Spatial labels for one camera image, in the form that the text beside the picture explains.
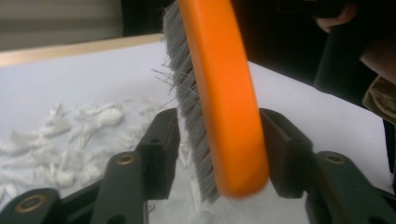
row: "wall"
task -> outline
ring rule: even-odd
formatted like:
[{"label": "wall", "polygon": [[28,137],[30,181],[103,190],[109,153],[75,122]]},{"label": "wall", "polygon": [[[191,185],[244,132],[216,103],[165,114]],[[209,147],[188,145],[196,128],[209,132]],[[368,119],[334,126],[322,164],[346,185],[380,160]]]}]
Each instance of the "wall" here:
[{"label": "wall", "polygon": [[120,0],[0,0],[0,50],[120,36]]}]

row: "brush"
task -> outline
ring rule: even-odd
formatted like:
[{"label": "brush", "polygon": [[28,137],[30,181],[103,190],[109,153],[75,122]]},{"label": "brush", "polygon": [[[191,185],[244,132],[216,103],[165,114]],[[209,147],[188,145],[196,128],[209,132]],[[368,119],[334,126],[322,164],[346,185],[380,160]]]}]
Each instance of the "brush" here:
[{"label": "brush", "polygon": [[163,32],[201,200],[258,192],[268,179],[268,163],[230,1],[176,1],[165,10]]}]

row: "metal ring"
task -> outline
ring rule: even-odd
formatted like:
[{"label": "metal ring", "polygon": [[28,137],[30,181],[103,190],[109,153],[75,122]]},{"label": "metal ring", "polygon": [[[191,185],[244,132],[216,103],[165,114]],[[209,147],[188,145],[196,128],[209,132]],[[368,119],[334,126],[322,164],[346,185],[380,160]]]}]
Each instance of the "metal ring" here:
[{"label": "metal ring", "polygon": [[18,213],[28,213],[36,210],[41,205],[43,205],[47,200],[47,196],[44,194],[36,194],[23,199],[15,207],[15,211]]},{"label": "metal ring", "polygon": [[337,156],[335,154],[328,154],[328,155],[326,155],[325,158],[326,158],[326,161],[329,161],[329,162],[335,163],[335,164],[344,164],[344,163],[346,163],[346,161],[342,157]]},{"label": "metal ring", "polygon": [[134,162],[134,156],[132,155],[124,155],[117,159],[117,164],[125,165]]}]

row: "gray bristle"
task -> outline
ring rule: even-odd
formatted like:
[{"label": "gray bristle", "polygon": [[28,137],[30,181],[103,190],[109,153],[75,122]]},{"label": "gray bristle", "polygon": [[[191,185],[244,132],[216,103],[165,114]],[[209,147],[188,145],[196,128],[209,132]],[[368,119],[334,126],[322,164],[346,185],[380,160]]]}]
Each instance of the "gray bristle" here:
[{"label": "gray bristle", "polygon": [[170,58],[169,67],[174,73],[171,76],[172,87],[176,89],[181,116],[186,120],[201,200],[213,203],[219,197],[219,192],[213,174],[204,115],[178,1],[165,10],[163,33]]}]

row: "person's hand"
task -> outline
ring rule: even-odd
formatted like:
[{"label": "person's hand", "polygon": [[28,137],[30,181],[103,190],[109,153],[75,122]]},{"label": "person's hand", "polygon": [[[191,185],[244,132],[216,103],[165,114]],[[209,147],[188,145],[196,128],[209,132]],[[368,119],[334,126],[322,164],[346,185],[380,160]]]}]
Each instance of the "person's hand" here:
[{"label": "person's hand", "polygon": [[[386,37],[379,37],[368,44],[367,48],[361,56],[361,61],[369,68],[378,73],[380,76],[386,78],[390,82],[396,84],[396,7],[391,7],[387,12],[392,15],[386,20],[389,21],[389,26],[392,26],[393,35]],[[352,21],[359,13],[359,9],[354,4],[346,4],[343,12],[337,18],[317,19],[318,26],[325,32],[330,33],[332,27],[336,25],[345,24]]]}]

